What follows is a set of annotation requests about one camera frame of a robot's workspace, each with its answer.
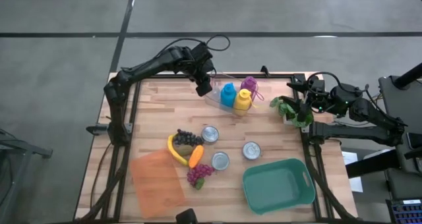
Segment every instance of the blue bottle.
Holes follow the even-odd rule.
[[[236,89],[233,83],[227,83],[224,85],[221,92],[221,104],[227,107],[233,108],[236,98]]]

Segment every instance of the orange carrot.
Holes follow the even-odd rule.
[[[191,169],[195,168],[198,165],[202,155],[204,155],[204,146],[197,145],[193,150],[191,158],[189,158],[189,167]]]

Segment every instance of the yellow squeeze bottle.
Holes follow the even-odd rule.
[[[236,95],[235,104],[233,106],[236,115],[246,115],[252,104],[251,92],[248,89],[242,89]]]

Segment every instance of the tin can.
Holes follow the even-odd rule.
[[[218,140],[218,130],[213,126],[206,126],[201,133],[204,143],[211,145],[217,142]]]
[[[223,171],[227,169],[230,164],[229,156],[225,152],[216,152],[212,156],[212,166],[217,171]]]
[[[247,142],[243,146],[243,155],[250,160],[258,159],[261,154],[261,148],[256,142]]]

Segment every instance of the green plastic bin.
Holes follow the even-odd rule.
[[[257,214],[310,204],[315,199],[308,169],[293,158],[248,168],[243,173],[243,190],[250,209]]]

